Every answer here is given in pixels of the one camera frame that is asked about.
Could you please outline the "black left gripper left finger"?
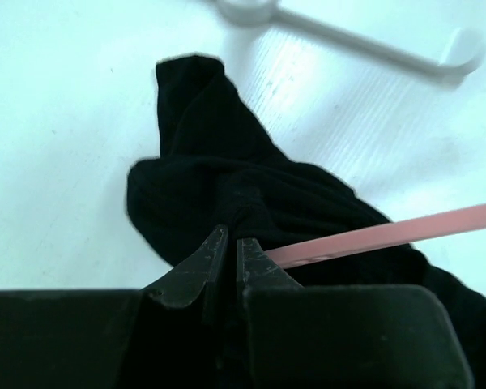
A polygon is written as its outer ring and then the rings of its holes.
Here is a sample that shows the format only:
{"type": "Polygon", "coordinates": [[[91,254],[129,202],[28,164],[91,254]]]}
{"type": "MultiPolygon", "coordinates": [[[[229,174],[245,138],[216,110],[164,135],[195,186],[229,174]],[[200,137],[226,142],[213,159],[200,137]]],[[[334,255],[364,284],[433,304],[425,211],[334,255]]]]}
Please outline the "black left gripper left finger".
{"type": "Polygon", "coordinates": [[[228,230],[144,289],[0,291],[0,388],[213,388],[228,230]]]}

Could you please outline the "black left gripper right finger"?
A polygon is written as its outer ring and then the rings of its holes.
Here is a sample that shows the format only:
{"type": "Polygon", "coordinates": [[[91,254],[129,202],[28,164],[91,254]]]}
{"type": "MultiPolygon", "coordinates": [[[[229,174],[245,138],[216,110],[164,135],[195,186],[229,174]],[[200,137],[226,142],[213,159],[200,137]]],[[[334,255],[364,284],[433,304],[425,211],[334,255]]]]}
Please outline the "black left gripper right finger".
{"type": "Polygon", "coordinates": [[[253,238],[237,292],[257,388],[472,388],[444,306],[420,286],[302,287],[253,238]]]}

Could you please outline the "black t shirt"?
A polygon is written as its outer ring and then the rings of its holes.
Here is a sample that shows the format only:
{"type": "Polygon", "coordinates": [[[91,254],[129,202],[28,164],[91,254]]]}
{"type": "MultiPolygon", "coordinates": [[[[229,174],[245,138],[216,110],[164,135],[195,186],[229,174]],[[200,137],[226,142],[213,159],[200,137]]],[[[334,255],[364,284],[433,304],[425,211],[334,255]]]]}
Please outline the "black t shirt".
{"type": "Polygon", "coordinates": [[[127,176],[133,226],[172,266],[223,224],[264,250],[385,224],[354,190],[289,160],[240,98],[223,63],[191,55],[159,62],[160,154],[127,176]]]}

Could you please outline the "pink hanger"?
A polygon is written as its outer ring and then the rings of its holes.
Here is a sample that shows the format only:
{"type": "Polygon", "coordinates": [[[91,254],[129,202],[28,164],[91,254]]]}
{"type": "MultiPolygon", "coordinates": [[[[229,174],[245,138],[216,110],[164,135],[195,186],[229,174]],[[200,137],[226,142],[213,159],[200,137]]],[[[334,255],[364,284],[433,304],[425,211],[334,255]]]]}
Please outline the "pink hanger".
{"type": "Polygon", "coordinates": [[[352,230],[268,250],[266,255],[286,269],[481,229],[486,229],[486,204],[352,230]]]}

